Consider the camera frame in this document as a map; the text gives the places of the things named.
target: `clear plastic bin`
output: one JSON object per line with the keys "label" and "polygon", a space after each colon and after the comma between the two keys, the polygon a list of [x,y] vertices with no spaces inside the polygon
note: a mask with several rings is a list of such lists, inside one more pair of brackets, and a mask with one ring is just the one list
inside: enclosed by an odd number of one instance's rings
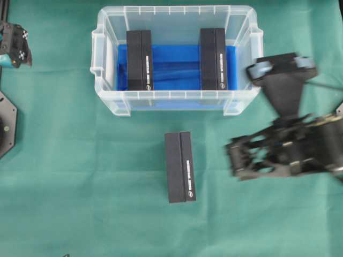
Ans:
{"label": "clear plastic bin", "polygon": [[[236,47],[238,90],[117,91],[118,46],[126,31],[150,29],[153,44],[198,44],[201,28],[224,27],[226,45]],[[91,72],[95,91],[117,116],[136,110],[222,110],[238,115],[259,93],[245,68],[263,56],[263,31],[253,8],[220,6],[109,6],[100,10],[92,32]]]}

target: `black metal bracket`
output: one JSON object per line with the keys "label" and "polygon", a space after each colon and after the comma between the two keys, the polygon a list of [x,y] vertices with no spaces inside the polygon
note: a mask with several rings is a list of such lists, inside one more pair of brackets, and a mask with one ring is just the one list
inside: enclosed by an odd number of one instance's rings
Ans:
{"label": "black metal bracket", "polygon": [[15,143],[17,126],[17,107],[0,91],[0,158],[5,155]]}

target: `green tablecloth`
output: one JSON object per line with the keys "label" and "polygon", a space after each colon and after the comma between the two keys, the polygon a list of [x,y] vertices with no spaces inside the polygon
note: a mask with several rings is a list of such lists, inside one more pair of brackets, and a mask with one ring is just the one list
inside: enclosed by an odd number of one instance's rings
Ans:
{"label": "green tablecloth", "polygon": [[[134,112],[115,117],[94,91],[91,31],[106,5],[247,4],[265,56],[297,51],[318,82],[343,84],[343,26],[328,1],[19,1],[33,67],[3,70],[18,107],[17,145],[0,160],[1,256],[341,256],[343,185],[329,174],[238,182],[223,145],[276,115],[260,94],[237,117]],[[339,91],[308,86],[301,113]],[[192,133],[198,200],[169,205],[163,135]]]}

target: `black rectangular box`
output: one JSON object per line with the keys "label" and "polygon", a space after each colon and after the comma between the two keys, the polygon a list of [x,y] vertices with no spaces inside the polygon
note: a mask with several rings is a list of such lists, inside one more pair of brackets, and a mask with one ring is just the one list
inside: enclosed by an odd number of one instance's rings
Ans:
{"label": "black rectangular box", "polygon": [[190,132],[165,134],[169,202],[196,201]]}
{"label": "black rectangular box", "polygon": [[143,90],[140,31],[126,32],[128,47],[128,90]]}
{"label": "black rectangular box", "polygon": [[151,31],[127,31],[128,90],[154,90]]}
{"label": "black rectangular box", "polygon": [[215,29],[200,29],[200,69],[202,90],[217,89]]}
{"label": "black rectangular box", "polygon": [[151,31],[141,31],[143,90],[154,90]]}
{"label": "black rectangular box", "polygon": [[227,67],[226,67],[226,46],[225,29],[215,29],[215,53],[217,58],[217,90],[226,90]]}
{"label": "black rectangular box", "polygon": [[225,29],[200,29],[200,68],[202,90],[228,89]]}

